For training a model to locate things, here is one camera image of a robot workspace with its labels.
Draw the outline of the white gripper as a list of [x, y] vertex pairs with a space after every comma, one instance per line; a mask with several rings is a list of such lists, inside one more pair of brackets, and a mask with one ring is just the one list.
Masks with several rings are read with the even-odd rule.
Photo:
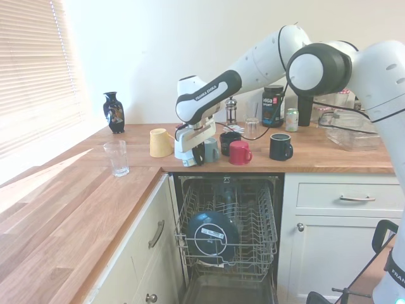
[[175, 151], [182, 153], [192, 150], [197, 165], [205, 161], [205, 145], [202, 144], [216, 133], [216, 124], [213, 119], [205, 119], [197, 125], [183, 123], [175, 131]]

